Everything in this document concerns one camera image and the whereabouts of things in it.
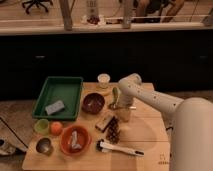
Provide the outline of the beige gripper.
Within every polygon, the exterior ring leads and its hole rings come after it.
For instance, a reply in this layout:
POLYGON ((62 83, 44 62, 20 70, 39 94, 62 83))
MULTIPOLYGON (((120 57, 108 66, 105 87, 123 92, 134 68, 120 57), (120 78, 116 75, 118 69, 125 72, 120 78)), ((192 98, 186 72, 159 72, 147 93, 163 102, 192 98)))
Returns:
POLYGON ((117 102, 117 116, 123 121, 128 122, 130 120, 131 109, 130 107, 133 105, 133 99, 120 96, 117 102))

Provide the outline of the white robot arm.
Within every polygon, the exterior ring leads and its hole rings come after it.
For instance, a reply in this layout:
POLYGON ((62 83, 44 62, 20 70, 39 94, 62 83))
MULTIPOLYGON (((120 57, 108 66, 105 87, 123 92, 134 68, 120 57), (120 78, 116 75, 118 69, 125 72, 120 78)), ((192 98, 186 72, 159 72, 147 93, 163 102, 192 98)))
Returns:
POLYGON ((213 171, 213 103, 144 89, 137 73, 118 81, 121 106, 134 98, 172 118, 169 171, 213 171))

